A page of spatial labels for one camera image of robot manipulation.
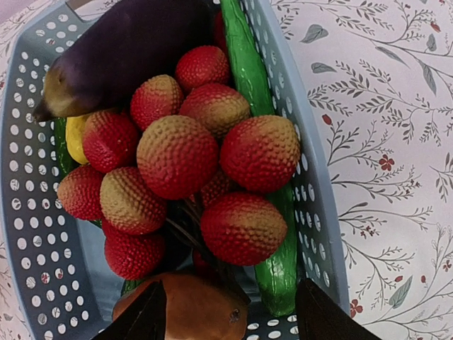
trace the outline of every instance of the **lemon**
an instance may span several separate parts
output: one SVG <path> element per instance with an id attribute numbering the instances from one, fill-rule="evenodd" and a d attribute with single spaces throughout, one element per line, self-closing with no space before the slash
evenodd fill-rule
<path id="1" fill-rule="evenodd" d="M 66 121 L 66 144 L 68 153 L 72 159 L 79 164 L 88 164 L 82 146 L 82 137 L 84 136 L 85 123 L 91 115 L 81 115 L 80 117 L 68 117 Z"/>

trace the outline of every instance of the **green cucumber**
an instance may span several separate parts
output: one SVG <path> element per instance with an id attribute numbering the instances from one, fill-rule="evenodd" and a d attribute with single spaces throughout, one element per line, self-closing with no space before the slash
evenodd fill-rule
<path id="1" fill-rule="evenodd" d="M 249 102 L 253 116 L 273 115 L 268 75 L 255 49 L 245 14 L 238 0 L 222 0 L 220 4 L 236 90 Z M 287 184 L 266 198 L 284 217 L 288 233 L 277 252 L 255 266 L 255 276 L 263 304 L 272 315 L 280 317 L 294 311 L 297 291 L 297 230 L 291 185 Z"/>
<path id="2" fill-rule="evenodd" d="M 59 170 L 66 177 L 72 170 L 79 166 L 79 163 L 74 161 L 68 152 L 66 143 L 66 118 L 55 119 L 54 125 L 55 148 L 57 152 L 57 164 Z M 90 221 L 93 225 L 101 228 L 101 221 Z"/>

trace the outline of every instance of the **white tablecloth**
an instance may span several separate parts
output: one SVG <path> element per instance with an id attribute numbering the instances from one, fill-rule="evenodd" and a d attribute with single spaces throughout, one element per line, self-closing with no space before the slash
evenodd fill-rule
<path id="1" fill-rule="evenodd" d="M 0 25 L 0 91 L 11 41 L 52 2 Z M 453 339 L 453 1 L 270 2 L 328 160 L 351 316 L 386 340 Z M 28 337 L 0 236 L 0 339 Z"/>

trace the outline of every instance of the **plastic basket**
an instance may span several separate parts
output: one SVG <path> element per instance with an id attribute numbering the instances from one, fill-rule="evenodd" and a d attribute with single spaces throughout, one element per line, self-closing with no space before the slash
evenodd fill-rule
<path id="1" fill-rule="evenodd" d="M 302 142 L 292 179 L 302 272 L 348 312 L 336 206 L 306 91 L 269 3 L 241 5 L 268 70 L 275 108 L 294 123 Z M 9 65 L 1 119 L 1 224 L 16 292 L 37 340 L 95 336 L 111 323 L 122 286 L 105 262 L 103 233 L 70 217 L 57 200 L 62 178 L 54 123 L 35 124 L 30 114 L 49 65 L 91 24 L 64 2 L 49 8 L 24 28 Z M 253 283 L 253 269 L 244 273 L 239 280 Z M 260 304 L 256 285 L 246 291 L 253 301 L 246 339 L 299 338 L 295 315 L 274 319 Z"/>

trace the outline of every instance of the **textured fruit skin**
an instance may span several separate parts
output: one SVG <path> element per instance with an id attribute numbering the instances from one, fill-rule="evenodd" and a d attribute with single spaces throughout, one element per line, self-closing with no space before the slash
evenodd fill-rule
<path id="1" fill-rule="evenodd" d="M 227 39 L 225 38 L 225 27 L 222 11 L 219 11 L 214 19 L 214 41 L 220 50 L 228 56 Z"/>
<path id="2" fill-rule="evenodd" d="M 222 169 L 219 169 L 214 177 L 212 177 L 211 181 L 203 186 L 200 191 L 203 207 L 207 208 L 216 198 L 231 192 L 235 187 L 236 184 L 222 171 Z M 192 202 L 195 202 L 194 195 L 192 195 L 190 199 Z"/>
<path id="3" fill-rule="evenodd" d="M 228 84 L 227 56 L 217 46 L 199 46 L 187 52 L 176 66 L 176 80 L 186 93 L 208 83 Z"/>
<path id="4" fill-rule="evenodd" d="M 91 165 L 82 165 L 63 178 L 57 196 L 63 208 L 81 220 L 98 220 L 103 213 L 99 200 L 104 174 Z"/>
<path id="5" fill-rule="evenodd" d="M 112 170 L 101 185 L 105 219 L 126 234 L 154 232 L 165 222 L 167 204 L 148 188 L 139 169 L 127 166 Z"/>
<path id="6" fill-rule="evenodd" d="M 179 114 L 196 119 L 214 137 L 222 139 L 236 124 L 250 118 L 250 105 L 226 85 L 205 84 L 190 92 Z"/>
<path id="7" fill-rule="evenodd" d="M 149 275 L 162 261 L 165 241 L 160 234 L 132 236 L 122 233 L 103 220 L 106 237 L 104 254 L 113 273 L 125 280 Z"/>
<path id="8" fill-rule="evenodd" d="M 249 118 L 231 129 L 220 165 L 240 186 L 256 193 L 282 188 L 296 171 L 300 144 L 293 124 L 277 115 Z"/>
<path id="9" fill-rule="evenodd" d="M 268 259 L 287 233 L 285 220 L 272 203 L 244 192 L 215 200 L 200 226 L 210 251 L 235 266 L 255 266 Z"/>
<path id="10" fill-rule="evenodd" d="M 143 83 L 134 93 L 130 115 L 141 131 L 166 115 L 175 115 L 184 95 L 174 78 L 167 74 L 155 76 Z"/>
<path id="11" fill-rule="evenodd" d="M 126 116 L 109 111 L 91 115 L 82 145 L 91 166 L 104 174 L 134 163 L 139 131 Z"/>
<path id="12" fill-rule="evenodd" d="M 145 183 L 166 200 L 197 193 L 216 174 L 219 146 L 206 128 L 183 115 L 152 123 L 137 148 L 137 165 Z"/>

